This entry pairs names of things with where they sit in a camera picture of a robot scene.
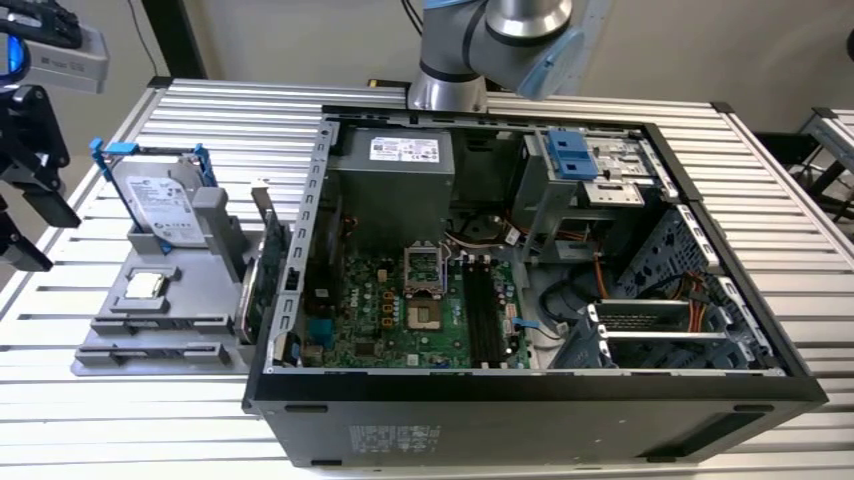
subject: blue drive bracket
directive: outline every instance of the blue drive bracket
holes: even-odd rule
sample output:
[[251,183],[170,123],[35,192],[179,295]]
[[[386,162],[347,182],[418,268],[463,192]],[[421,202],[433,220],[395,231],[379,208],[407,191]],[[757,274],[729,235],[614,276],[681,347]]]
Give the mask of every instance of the blue drive bracket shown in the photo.
[[[162,147],[141,147],[139,144],[131,142],[115,142],[104,147],[104,141],[100,138],[95,138],[92,143],[90,143],[90,149],[92,151],[92,159],[95,160],[95,165],[104,176],[104,179],[112,183],[116,194],[119,195],[119,200],[124,205],[126,210],[129,211],[129,215],[131,216],[131,221],[134,222],[134,230],[137,232],[143,232],[143,225],[139,219],[134,216],[134,210],[131,209],[131,204],[122,193],[122,189],[116,185],[116,179],[112,175],[111,165],[115,165],[119,161],[122,161],[122,157],[129,156],[195,156],[198,158],[201,171],[202,171],[202,184],[206,187],[217,187],[217,177],[214,176],[214,168],[211,166],[211,155],[207,150],[202,146],[202,144],[197,144],[194,148],[162,148]],[[159,239],[161,242],[161,250],[165,254],[173,251],[173,245],[163,239]]]
[[600,176],[600,167],[581,132],[549,130],[546,150],[556,173],[564,180],[594,180]]

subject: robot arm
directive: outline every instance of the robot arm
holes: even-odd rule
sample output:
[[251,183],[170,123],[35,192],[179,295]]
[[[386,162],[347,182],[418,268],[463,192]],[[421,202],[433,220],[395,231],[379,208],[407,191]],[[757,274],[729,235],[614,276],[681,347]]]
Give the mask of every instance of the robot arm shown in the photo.
[[486,110],[490,78],[542,100],[568,78],[584,44],[572,0],[425,0],[421,74],[409,107]]
[[[70,155],[47,91],[50,84],[100,93],[108,54],[102,33],[78,22],[56,0],[0,0],[7,9],[8,73],[0,75],[0,180],[23,192],[48,225],[75,228],[80,218],[62,195],[59,170]],[[26,79],[27,85],[18,84]],[[19,270],[52,267],[24,237],[0,197],[0,263]]]

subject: orange wire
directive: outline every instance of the orange wire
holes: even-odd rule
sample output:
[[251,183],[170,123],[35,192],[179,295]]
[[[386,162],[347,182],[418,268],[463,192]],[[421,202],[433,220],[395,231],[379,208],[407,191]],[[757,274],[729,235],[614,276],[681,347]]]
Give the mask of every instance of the orange wire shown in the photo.
[[694,331],[694,301],[689,300],[689,332]]
[[593,254],[593,269],[597,274],[597,288],[600,289],[600,296],[604,300],[612,298],[609,296],[609,291],[605,288],[605,280],[602,279],[602,265],[600,265],[600,249],[602,245],[597,247],[597,252]]
[[670,297],[670,299],[677,299],[682,296],[682,288],[685,287],[685,277],[682,277],[682,280],[680,280],[680,288],[677,288],[676,293],[673,294],[673,296]]
[[704,308],[700,309],[700,313],[697,314],[697,331],[698,332],[704,331],[704,316],[706,315],[706,307],[708,305],[704,305]]

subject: white wall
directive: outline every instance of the white wall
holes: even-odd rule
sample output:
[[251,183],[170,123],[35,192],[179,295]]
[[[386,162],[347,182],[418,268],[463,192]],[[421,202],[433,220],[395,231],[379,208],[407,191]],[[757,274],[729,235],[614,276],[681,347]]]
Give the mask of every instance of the white wall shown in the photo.
[[[195,0],[225,79],[411,80],[419,38],[397,0]],[[581,94],[729,101],[753,128],[854,106],[846,0],[613,0]]]
[[[146,11],[141,1],[134,2],[143,38],[159,64],[161,74],[169,75]],[[154,70],[137,36],[131,11],[124,0],[60,0],[60,4],[78,14],[82,23],[104,33],[111,57],[103,94],[88,95],[44,85],[72,155],[71,165],[60,171],[68,197],[92,166],[88,156],[90,141],[95,136],[107,139],[112,137],[139,100]],[[12,187],[2,184],[0,194],[10,203],[10,213],[19,229],[35,243],[46,228],[42,217],[35,214],[23,201],[20,192]],[[11,267],[0,265],[0,286],[6,284],[12,273]]]
[[[366,85],[418,73],[421,37],[398,0],[194,0],[227,80]],[[413,2],[421,12],[421,0]]]
[[760,130],[854,107],[845,0],[617,0],[582,94],[728,101]]

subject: ram slot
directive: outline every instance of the ram slot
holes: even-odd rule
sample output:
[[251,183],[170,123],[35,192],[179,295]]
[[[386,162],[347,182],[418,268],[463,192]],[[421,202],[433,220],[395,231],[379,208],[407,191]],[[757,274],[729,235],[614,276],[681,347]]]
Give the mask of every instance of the ram slot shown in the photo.
[[498,367],[503,361],[498,304],[493,292],[490,264],[481,261],[463,265],[463,295],[471,345],[471,365]]

